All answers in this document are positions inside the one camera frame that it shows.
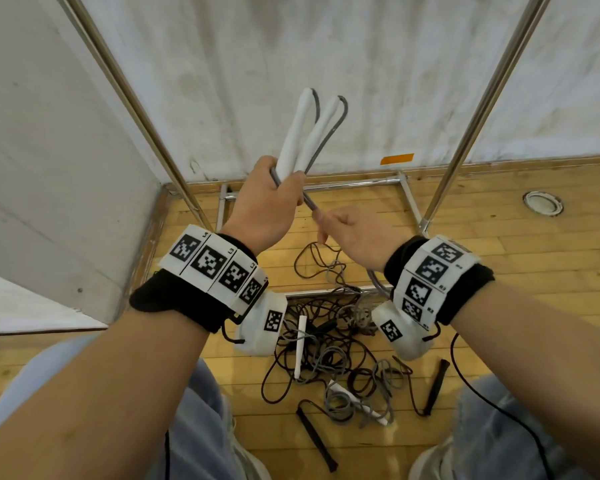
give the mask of person's left hand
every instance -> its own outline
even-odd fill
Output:
[[[276,188],[269,173],[276,159],[261,157],[238,193],[233,212],[221,233],[240,240],[257,256],[284,237],[296,206],[303,202],[306,175],[296,171]]]

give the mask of black jump rope handle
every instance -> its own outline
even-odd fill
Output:
[[[334,473],[338,469],[338,462],[336,462],[336,460],[334,460],[333,457],[329,454],[329,452],[327,451],[327,447],[324,445],[324,443],[322,443],[322,440],[320,439],[320,435],[318,435],[318,432],[315,430],[315,428],[311,424],[311,421],[309,421],[309,418],[307,418],[300,406],[298,406],[296,414],[298,415],[298,418],[300,418],[300,421],[302,421],[306,432],[309,433],[309,437],[312,439],[313,444],[316,448],[318,448],[318,451],[320,452],[324,460],[327,462],[329,472]]]
[[[438,395],[440,394],[440,388],[442,387],[442,381],[445,380],[445,374],[449,368],[448,360],[440,359],[440,365],[438,366],[438,373],[436,378],[433,380],[431,389],[429,390],[429,398],[427,399],[427,405],[424,406],[422,414],[424,416],[431,416],[433,405],[436,403]]]

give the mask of blue jeans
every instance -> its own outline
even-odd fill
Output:
[[[80,337],[56,344],[32,359],[0,397],[0,425],[42,384],[62,369],[92,339]],[[588,480],[542,425],[494,376],[474,387],[502,409],[517,416],[540,437],[559,480]],[[200,359],[169,428],[171,478],[242,480],[232,453],[228,428],[232,418],[223,407],[220,388]],[[454,436],[454,476],[457,480],[541,480],[544,469],[531,436],[520,425],[465,389],[458,401]],[[164,448],[156,452],[146,479],[164,477]]]

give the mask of orange sticker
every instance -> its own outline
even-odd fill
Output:
[[[413,161],[413,153],[405,153],[404,155],[384,157],[382,160],[380,160],[380,165],[391,165],[392,163],[407,163],[410,161]]]

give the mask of white jump rope handle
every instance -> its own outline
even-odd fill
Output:
[[[304,352],[304,331],[306,330],[306,316],[300,315],[298,320],[298,341],[296,342],[296,368],[294,378],[300,379],[300,364],[302,363],[302,354]]]
[[[376,413],[375,411],[373,411],[373,409],[371,409],[366,404],[362,404],[360,402],[360,400],[356,396],[354,396],[352,393],[350,393],[350,391],[348,391],[347,389],[345,389],[344,387],[342,387],[337,382],[329,381],[329,385],[327,386],[327,388],[331,389],[331,390],[334,390],[336,392],[342,392],[342,393],[348,395],[351,398],[351,402],[353,403],[353,405],[355,407],[360,408],[360,409],[368,412],[369,414],[371,414],[371,416],[373,418],[375,418],[376,421],[378,421],[378,423],[380,423],[381,425],[383,425],[383,426],[388,426],[389,425],[389,421],[387,421],[386,418],[383,418],[380,413]]]
[[[293,172],[296,165],[304,117],[306,116],[307,111],[309,111],[309,106],[311,106],[312,101],[312,90],[304,88],[302,94],[300,94],[296,115],[294,116],[293,122],[291,122],[285,142],[282,144],[280,158],[278,158],[278,163],[276,165],[276,173],[278,174],[278,177],[280,177],[281,182],[284,182],[286,177],[291,175],[291,172]]]
[[[309,136],[304,142],[302,150],[300,150],[300,154],[298,155],[298,158],[296,160],[296,166],[294,167],[294,171],[302,170],[306,172],[306,168],[309,165],[309,161],[311,161],[313,154],[318,149],[318,145],[320,145],[322,135],[324,134],[325,129],[327,129],[329,121],[332,119],[333,115],[336,114],[336,111],[338,110],[339,103],[340,99],[338,99],[337,96],[332,97],[327,103],[327,107],[324,108],[324,110],[320,114],[320,119],[316,121],[315,126],[311,130],[311,133],[309,133]]]

